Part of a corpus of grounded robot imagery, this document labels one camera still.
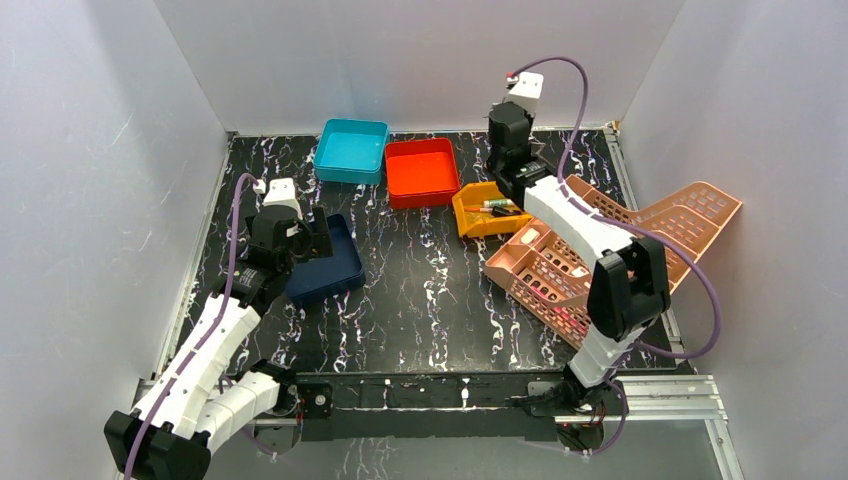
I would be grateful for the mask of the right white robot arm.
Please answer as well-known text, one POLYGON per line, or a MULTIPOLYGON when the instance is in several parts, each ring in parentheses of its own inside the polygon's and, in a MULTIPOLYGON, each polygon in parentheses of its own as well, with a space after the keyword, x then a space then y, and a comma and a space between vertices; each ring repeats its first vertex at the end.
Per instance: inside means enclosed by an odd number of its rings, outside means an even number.
POLYGON ((536 416, 590 413, 610 391, 617 365, 670 306, 664 245, 619 227, 574 193, 532 151, 532 115, 512 101, 488 114, 486 168, 532 221, 487 260, 486 276, 576 352, 562 382, 530 392, 536 416))

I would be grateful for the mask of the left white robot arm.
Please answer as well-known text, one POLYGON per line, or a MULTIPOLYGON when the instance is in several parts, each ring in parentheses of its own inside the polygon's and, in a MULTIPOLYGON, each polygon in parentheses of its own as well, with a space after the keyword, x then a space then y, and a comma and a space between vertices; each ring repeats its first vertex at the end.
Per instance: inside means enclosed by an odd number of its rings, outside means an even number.
POLYGON ((301 400, 293 371, 260 360, 220 395, 235 348, 284 292, 294 267, 333 253, 327 215, 304 221, 285 205, 246 220, 246 255, 230 248, 226 276, 155 385, 128 413, 104 426, 110 452, 126 479, 201 479, 212 455, 254 418, 286 416, 301 400))

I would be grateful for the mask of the navy blue plastic box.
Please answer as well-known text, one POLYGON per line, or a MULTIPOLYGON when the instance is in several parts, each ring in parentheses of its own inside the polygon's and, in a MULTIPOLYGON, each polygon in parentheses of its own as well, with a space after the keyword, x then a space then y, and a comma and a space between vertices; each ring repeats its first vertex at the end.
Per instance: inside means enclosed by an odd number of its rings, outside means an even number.
POLYGON ((359 289, 365 284, 364 264, 343 214, 327 217, 333 255, 296 265, 285 294, 297 307, 322 302, 335 295, 359 289))

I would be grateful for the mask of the green white marker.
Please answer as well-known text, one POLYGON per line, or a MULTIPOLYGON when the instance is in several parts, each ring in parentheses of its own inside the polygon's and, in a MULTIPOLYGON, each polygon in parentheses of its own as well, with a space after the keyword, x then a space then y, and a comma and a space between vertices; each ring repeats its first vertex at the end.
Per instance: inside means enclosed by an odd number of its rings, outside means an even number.
POLYGON ((514 206, 514 202, 510 199, 507 199, 507 198, 491 199, 491 200, 484 200, 483 201, 483 207, 484 208, 495 208, 495 207, 508 208, 508 207, 512 207, 512 206, 514 206))

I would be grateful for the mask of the black clip in bin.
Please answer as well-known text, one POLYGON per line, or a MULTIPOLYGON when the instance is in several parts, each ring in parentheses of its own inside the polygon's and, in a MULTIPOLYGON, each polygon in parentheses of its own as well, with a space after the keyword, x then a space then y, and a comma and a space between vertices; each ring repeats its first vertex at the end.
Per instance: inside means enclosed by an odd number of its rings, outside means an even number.
POLYGON ((490 213, 494 218, 521 216, 523 212, 517 209, 495 207, 490 213))

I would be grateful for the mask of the red plastic box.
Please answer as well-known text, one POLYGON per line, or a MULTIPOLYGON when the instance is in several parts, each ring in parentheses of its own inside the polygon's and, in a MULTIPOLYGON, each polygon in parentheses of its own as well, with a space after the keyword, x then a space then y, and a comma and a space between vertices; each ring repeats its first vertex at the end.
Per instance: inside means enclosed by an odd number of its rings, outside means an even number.
POLYGON ((428 138, 385 147, 389 204, 392 209, 448 206, 460 190, 452 142, 428 138))

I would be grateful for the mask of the teal plastic box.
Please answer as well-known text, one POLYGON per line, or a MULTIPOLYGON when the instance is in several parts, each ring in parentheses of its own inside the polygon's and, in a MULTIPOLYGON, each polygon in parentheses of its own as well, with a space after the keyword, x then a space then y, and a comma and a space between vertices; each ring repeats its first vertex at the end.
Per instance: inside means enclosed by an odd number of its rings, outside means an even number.
POLYGON ((322 182, 379 185, 389 126, 380 121, 329 119, 313 159, 322 182))

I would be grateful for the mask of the pink tiered file rack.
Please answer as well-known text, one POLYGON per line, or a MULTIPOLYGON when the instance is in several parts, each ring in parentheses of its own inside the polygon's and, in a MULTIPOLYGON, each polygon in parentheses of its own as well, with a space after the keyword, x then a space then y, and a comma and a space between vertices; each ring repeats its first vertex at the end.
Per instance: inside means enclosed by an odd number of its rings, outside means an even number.
MULTIPOLYGON (((628 210, 576 175, 570 189, 606 217, 660 234, 699 260, 741 207, 706 182, 694 182, 643 210, 628 210)), ((485 275, 570 346, 578 349, 590 318, 586 313, 592 267, 551 227, 532 219, 486 262, 485 275)))

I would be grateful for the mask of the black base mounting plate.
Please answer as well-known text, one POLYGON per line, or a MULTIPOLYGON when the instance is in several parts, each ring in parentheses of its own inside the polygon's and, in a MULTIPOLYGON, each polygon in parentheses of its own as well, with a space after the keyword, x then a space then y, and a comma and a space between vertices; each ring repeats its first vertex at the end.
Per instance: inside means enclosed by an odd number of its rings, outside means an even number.
POLYGON ((516 437, 602 446, 626 412, 623 387, 577 393, 559 371, 300 374, 298 406, 265 413, 248 430, 286 450, 298 442, 394 437, 516 437))

